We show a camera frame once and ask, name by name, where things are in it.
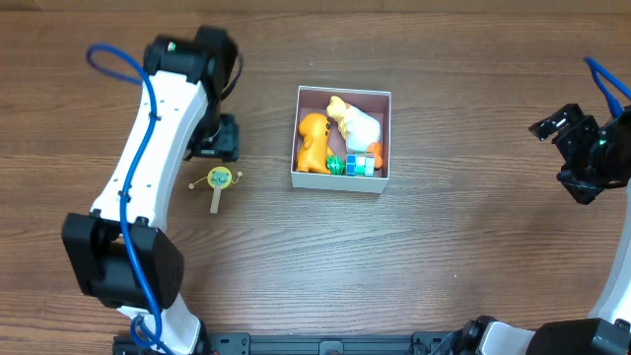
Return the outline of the colourful puzzle cube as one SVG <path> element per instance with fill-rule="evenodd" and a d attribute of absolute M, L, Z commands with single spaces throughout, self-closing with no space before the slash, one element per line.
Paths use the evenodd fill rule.
<path fill-rule="evenodd" d="M 345 174 L 349 177 L 372 178 L 375 175 L 375 157 L 372 154 L 348 154 Z"/>

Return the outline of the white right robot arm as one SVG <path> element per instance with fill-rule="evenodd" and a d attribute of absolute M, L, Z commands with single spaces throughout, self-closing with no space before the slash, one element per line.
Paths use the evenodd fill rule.
<path fill-rule="evenodd" d="M 448 354 L 628 354 L 630 352 L 630 108 L 599 123 L 577 104 L 567 104 L 533 124 L 540 141 L 552 139 L 563 165 L 556 178 L 572 199 L 589 206 L 605 192 L 621 190 L 622 230 L 613 260 L 578 319 L 554 320 L 526 329 L 491 317 L 471 320 L 446 340 Z"/>

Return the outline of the white yellow duck toy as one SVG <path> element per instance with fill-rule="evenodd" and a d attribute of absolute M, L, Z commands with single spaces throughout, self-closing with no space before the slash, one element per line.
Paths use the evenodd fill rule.
<path fill-rule="evenodd" d="M 338 96 L 330 97 L 326 112 L 337 122 L 338 130 L 345 140 L 347 152 L 372 154 L 375 158 L 375 169 L 380 170 L 384 163 L 381 124 Z"/>

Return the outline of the orange dinosaur toy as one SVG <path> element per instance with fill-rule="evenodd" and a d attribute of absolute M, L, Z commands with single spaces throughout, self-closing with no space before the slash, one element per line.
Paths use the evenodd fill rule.
<path fill-rule="evenodd" d="M 332 156 L 328 146 L 331 124 L 328 118 L 317 112 L 309 113 L 299 124 L 303 144 L 297 158 L 297 171 L 330 175 L 326 160 Z"/>

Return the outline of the green round plastic wheel toy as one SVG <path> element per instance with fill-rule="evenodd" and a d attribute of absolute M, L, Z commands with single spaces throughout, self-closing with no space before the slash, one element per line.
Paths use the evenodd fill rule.
<path fill-rule="evenodd" d="M 326 157 L 326 167 L 334 176 L 343 176 L 346 164 L 340 156 L 330 155 Z"/>

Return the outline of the wooden cat rattle drum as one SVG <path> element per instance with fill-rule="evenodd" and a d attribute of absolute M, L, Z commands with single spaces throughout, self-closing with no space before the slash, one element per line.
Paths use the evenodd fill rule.
<path fill-rule="evenodd" d="M 205 177 L 202 177 L 195 182 L 191 182 L 188 185 L 188 188 L 194 189 L 199 183 L 206 181 L 213 190 L 209 212 L 211 214 L 217 214 L 222 191 L 230 187 L 232 184 L 238 183 L 243 175 L 244 173 L 242 171 L 237 171 L 233 174 L 227 167 L 219 166 L 211 169 Z"/>

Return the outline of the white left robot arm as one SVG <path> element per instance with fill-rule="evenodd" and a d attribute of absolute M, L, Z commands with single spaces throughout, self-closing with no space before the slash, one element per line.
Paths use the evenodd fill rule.
<path fill-rule="evenodd" d="M 130 320 L 114 353 L 210 354 L 180 293 L 184 259 L 167 218 L 183 162 L 239 156 L 238 124 L 220 106 L 243 58 L 225 30 L 202 26 L 190 40 L 157 36 L 131 67 L 142 96 L 130 135 L 103 192 L 87 214 L 66 217 L 61 239 L 81 292 Z"/>

